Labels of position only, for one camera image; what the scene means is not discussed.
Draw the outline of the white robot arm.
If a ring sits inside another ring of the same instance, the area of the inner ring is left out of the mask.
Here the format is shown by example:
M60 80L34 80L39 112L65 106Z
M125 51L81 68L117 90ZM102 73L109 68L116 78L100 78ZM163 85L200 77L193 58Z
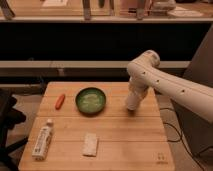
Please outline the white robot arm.
M136 110L149 87L167 95L176 103L213 123L213 88L160 71L159 55L147 50L127 65L129 94L126 108Z

